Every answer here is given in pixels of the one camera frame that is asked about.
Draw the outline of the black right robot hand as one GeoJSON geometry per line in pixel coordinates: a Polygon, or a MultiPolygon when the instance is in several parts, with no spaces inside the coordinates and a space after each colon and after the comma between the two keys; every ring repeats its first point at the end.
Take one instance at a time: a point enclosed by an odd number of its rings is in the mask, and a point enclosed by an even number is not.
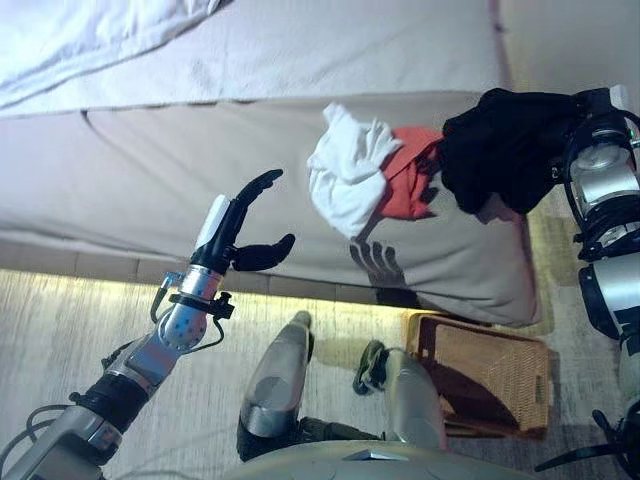
{"type": "Polygon", "coordinates": [[[583,108],[588,129],[593,132],[617,132],[635,138],[639,133],[639,118],[630,111],[625,85],[617,84],[578,92],[576,100],[583,108]]]}

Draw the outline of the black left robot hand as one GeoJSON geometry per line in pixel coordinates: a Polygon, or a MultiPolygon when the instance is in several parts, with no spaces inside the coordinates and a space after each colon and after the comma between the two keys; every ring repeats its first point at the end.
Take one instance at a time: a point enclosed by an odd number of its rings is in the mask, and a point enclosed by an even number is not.
{"type": "Polygon", "coordinates": [[[282,169],[269,170],[250,181],[229,200],[219,196],[196,240],[191,265],[198,265],[225,275],[229,267],[236,271],[257,272],[279,265],[291,252],[295,236],[286,234],[275,244],[236,247],[234,242],[242,228],[249,206],[283,175],[282,169]]]}

